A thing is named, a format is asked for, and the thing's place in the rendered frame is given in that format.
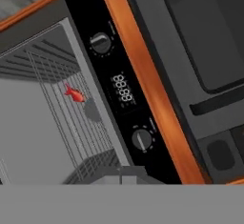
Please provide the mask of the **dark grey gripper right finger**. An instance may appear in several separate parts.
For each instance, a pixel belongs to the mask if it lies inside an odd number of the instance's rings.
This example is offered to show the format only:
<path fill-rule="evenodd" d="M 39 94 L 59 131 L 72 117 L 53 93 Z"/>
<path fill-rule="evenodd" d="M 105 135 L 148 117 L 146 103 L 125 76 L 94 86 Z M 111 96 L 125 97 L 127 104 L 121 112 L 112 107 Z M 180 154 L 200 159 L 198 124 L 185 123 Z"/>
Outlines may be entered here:
<path fill-rule="evenodd" d="M 122 184 L 161 184 L 161 181 L 149 176 L 142 166 L 124 166 L 120 168 Z"/>

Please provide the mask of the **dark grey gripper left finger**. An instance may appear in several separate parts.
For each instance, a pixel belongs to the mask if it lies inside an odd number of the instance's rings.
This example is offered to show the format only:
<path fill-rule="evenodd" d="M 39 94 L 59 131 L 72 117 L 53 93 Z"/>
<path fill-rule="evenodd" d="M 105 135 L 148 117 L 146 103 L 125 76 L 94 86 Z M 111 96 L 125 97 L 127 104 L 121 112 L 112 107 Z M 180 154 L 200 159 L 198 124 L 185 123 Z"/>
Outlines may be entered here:
<path fill-rule="evenodd" d="M 119 168 L 106 167 L 102 168 L 96 175 L 93 184 L 121 184 L 121 174 Z"/>

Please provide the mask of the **black oven knob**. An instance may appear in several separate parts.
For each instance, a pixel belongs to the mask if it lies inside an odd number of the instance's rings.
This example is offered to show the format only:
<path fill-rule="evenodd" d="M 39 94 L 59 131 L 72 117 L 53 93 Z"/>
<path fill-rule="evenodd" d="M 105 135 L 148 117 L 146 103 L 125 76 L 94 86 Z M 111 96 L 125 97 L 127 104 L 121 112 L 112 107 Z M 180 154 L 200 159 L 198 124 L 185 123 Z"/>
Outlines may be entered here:
<path fill-rule="evenodd" d="M 95 54 L 106 54 L 112 47 L 112 40 L 106 33 L 98 32 L 90 38 L 90 45 Z"/>
<path fill-rule="evenodd" d="M 132 134 L 133 145 L 143 153 L 146 153 L 153 143 L 153 137 L 145 129 L 137 129 Z"/>

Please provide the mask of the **red fish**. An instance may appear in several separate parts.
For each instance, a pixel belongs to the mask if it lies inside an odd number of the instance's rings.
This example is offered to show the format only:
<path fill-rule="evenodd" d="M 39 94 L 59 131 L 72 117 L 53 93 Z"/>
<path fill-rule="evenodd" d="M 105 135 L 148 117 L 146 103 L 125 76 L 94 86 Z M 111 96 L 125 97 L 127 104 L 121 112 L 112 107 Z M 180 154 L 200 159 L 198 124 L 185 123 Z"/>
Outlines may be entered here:
<path fill-rule="evenodd" d="M 65 92 L 65 95 L 70 95 L 74 102 L 83 103 L 85 101 L 85 96 L 81 91 L 73 89 L 69 84 L 67 84 L 66 87 L 67 90 Z"/>

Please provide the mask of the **dark grey microwave oven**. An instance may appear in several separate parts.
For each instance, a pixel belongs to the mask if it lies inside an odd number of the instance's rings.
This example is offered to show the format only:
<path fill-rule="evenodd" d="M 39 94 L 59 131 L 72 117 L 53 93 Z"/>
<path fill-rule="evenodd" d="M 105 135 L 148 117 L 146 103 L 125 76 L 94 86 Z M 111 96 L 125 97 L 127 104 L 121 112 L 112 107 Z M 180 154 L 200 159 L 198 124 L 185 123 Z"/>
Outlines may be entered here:
<path fill-rule="evenodd" d="M 244 99 L 190 105 L 244 86 L 244 0 L 121 0 L 121 34 L 184 184 L 244 184 Z"/>

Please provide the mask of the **black and grey oven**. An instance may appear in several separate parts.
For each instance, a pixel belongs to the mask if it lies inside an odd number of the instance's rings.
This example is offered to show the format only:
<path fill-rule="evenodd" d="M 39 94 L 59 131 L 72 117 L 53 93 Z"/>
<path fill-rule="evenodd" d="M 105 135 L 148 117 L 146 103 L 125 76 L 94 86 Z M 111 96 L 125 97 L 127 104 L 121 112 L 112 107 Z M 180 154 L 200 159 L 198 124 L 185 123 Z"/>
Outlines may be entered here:
<path fill-rule="evenodd" d="M 98 32 L 106 33 L 112 40 L 106 54 L 92 51 L 90 38 Z M 80 165 L 82 174 L 78 174 L 59 132 L 60 138 L 51 148 L 60 163 L 68 167 L 60 176 L 64 183 L 84 183 L 102 168 L 111 166 L 142 166 L 161 183 L 179 183 L 179 175 L 104 0 L 53 0 L 0 31 L 0 76 L 13 81 L 19 89 L 22 99 L 13 107 L 25 111 L 22 122 L 29 126 L 36 122 L 39 111 L 47 112 L 52 119 L 53 116 L 27 51 L 79 71 L 112 142 L 107 166 L 85 173 Z M 137 129 L 145 129 L 152 136 L 152 145 L 146 153 L 132 143 L 132 134 Z"/>

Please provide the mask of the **orange wooden cabinet frame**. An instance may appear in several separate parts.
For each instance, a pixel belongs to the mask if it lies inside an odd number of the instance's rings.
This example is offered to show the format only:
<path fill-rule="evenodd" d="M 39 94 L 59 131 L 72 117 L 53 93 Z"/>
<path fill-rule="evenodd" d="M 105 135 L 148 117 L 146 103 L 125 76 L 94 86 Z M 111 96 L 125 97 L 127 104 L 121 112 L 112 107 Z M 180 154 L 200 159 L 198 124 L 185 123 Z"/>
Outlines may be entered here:
<path fill-rule="evenodd" d="M 244 185 L 244 0 L 0 0 L 0 87 L 45 103 L 71 161 Z"/>

